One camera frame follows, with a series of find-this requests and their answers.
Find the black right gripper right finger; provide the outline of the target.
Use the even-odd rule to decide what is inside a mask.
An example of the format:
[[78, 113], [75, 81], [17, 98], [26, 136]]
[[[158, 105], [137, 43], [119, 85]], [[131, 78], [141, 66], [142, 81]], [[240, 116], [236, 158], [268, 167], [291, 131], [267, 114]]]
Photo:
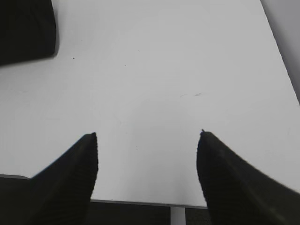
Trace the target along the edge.
[[196, 170], [214, 225], [298, 225], [300, 194], [201, 131]]

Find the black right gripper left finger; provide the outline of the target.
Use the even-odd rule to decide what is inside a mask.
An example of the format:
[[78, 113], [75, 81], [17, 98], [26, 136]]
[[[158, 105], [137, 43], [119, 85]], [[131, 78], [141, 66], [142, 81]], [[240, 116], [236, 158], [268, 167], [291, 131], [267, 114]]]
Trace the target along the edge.
[[28, 185], [28, 225], [82, 225], [98, 173], [96, 133], [86, 134]]

